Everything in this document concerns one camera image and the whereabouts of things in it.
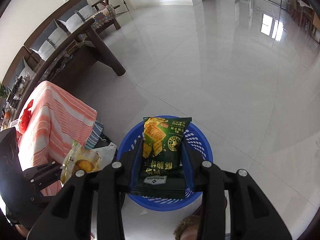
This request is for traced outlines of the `green snack bag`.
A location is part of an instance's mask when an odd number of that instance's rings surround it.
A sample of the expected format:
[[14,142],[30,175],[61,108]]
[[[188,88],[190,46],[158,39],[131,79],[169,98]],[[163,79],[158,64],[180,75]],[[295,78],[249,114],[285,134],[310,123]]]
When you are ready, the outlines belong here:
[[191,117],[143,118],[142,152],[131,194],[141,197],[184,199],[182,142]]

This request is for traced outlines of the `grey white cushion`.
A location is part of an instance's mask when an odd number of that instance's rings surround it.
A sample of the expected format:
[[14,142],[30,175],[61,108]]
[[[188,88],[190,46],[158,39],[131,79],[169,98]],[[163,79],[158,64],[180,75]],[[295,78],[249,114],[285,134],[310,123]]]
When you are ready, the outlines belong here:
[[12,77],[10,78],[10,81],[9,81],[7,87],[10,90],[12,90],[16,80],[20,76],[25,77],[26,75],[28,75],[30,77],[30,79],[33,79],[35,77],[36,73],[29,67],[29,65],[27,64],[24,57],[22,57],[19,64],[17,65],[17,68],[14,70]]
[[47,61],[50,55],[67,37],[67,33],[57,24],[56,20],[52,20],[30,46],[30,49],[37,53],[42,60]]
[[95,7],[89,5],[87,0],[81,0],[60,16],[58,21],[61,22],[70,33],[73,33],[96,13],[97,10]]

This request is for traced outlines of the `dark wooden coffee table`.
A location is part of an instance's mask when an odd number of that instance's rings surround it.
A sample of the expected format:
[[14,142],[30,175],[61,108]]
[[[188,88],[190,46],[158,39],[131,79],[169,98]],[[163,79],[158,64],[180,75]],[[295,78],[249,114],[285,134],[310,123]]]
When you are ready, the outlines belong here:
[[31,52],[25,48],[20,49],[5,75],[3,84],[9,84],[9,77],[12,76],[17,64],[22,59],[35,68],[35,77],[25,85],[21,99],[13,103],[11,120],[18,118],[29,95],[43,80],[48,80],[64,90],[70,91],[78,78],[98,61],[111,67],[118,76],[125,74],[125,68],[97,34],[93,23],[94,20],[90,19],[71,33],[53,51],[47,61],[37,61]]

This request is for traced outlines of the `brown shoe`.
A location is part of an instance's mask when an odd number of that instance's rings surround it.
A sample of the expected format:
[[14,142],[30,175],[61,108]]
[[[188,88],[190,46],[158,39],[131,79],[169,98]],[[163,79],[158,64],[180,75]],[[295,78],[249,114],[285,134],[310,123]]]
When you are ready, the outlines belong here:
[[176,240],[196,240],[200,226],[200,216],[191,215],[184,218],[174,231]]

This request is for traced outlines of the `orange striped tablecloth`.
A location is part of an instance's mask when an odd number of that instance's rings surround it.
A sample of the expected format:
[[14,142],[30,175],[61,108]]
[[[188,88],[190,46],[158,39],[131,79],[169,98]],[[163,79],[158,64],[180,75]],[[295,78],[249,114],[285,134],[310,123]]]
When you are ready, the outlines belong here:
[[17,131],[18,158],[22,170],[46,163],[62,164],[73,141],[84,145],[97,111],[59,86],[41,82],[24,104],[34,100],[31,119],[24,134]]

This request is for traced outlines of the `striped shopping bag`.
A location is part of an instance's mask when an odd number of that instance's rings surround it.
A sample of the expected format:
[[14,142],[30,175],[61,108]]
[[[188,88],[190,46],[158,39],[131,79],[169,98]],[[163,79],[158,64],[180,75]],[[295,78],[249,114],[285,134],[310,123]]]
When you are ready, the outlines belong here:
[[94,125],[92,127],[92,131],[85,142],[85,145],[84,145],[85,149],[91,150],[96,146],[96,144],[100,139],[101,134],[103,133],[103,129],[104,129],[104,125],[100,121],[95,120]]

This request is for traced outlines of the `dark wooden sofa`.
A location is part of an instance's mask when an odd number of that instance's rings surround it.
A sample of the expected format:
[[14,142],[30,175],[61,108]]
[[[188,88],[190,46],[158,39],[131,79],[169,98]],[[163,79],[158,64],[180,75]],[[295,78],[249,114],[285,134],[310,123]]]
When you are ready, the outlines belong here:
[[[55,10],[45,21],[43,21],[36,29],[35,31],[29,36],[29,38],[25,41],[24,45],[21,48],[25,48],[28,52],[31,52],[31,55],[37,60],[40,61],[42,60],[40,56],[32,51],[30,49],[30,46],[35,42],[35,40],[39,37],[40,33],[44,31],[44,29],[52,22],[52,20],[56,20],[57,24],[67,33],[69,36],[71,33],[67,30],[67,28],[58,21],[59,17],[62,16],[65,12],[67,12],[71,7],[79,3],[81,0],[70,0],[66,2],[64,5],[59,7],[57,10]],[[32,67],[30,64],[28,64],[29,67],[34,71],[34,67]]]

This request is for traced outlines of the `red plastic bag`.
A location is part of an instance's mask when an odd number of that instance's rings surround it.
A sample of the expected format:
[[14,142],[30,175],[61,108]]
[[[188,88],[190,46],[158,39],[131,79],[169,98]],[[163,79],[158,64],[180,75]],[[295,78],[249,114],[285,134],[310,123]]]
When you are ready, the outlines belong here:
[[18,121],[18,130],[21,134],[24,134],[28,128],[29,121],[31,119],[32,113],[31,113],[31,107],[33,106],[34,100],[32,99],[25,109],[22,112],[22,116],[19,118]]

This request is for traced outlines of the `yellow snack wrapper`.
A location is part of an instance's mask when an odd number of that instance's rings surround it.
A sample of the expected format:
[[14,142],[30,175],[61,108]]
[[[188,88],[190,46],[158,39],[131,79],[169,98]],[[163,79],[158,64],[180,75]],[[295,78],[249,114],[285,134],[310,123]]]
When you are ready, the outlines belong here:
[[63,164],[60,181],[64,185],[78,170],[91,173],[100,170],[100,157],[97,152],[85,149],[79,142],[73,141],[72,148],[66,155]]

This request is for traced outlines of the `blue plastic basket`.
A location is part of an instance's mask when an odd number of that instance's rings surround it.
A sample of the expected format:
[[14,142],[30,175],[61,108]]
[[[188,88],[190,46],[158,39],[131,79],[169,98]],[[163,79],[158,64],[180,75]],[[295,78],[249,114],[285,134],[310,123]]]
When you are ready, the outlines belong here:
[[[156,117],[177,117],[171,115],[160,115]],[[127,151],[133,150],[137,139],[143,139],[143,121],[138,123],[133,127],[120,144],[120,148],[117,153],[117,158],[119,159],[121,155]],[[203,160],[213,161],[213,153],[211,146],[206,138],[206,136],[201,132],[201,130],[195,126],[192,122],[189,127],[185,130],[184,138],[182,144],[186,144],[188,150],[195,150],[201,155]],[[183,207],[188,206],[200,197],[199,192],[194,192],[194,185],[190,182],[191,174],[189,174],[189,165],[183,165],[183,156],[185,155],[185,150],[182,148],[182,167],[185,178],[185,198],[184,199],[167,199],[167,198],[152,198],[152,197],[141,197],[129,194],[129,198],[136,204],[152,210],[152,211],[175,211]],[[138,160],[135,164],[137,167],[140,164]]]

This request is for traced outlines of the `green potted plant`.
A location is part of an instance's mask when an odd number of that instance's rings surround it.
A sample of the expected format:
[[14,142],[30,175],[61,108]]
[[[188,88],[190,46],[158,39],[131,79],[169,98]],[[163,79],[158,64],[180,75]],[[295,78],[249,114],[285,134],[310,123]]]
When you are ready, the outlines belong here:
[[6,99],[7,97],[8,97],[7,87],[0,82],[0,98]]

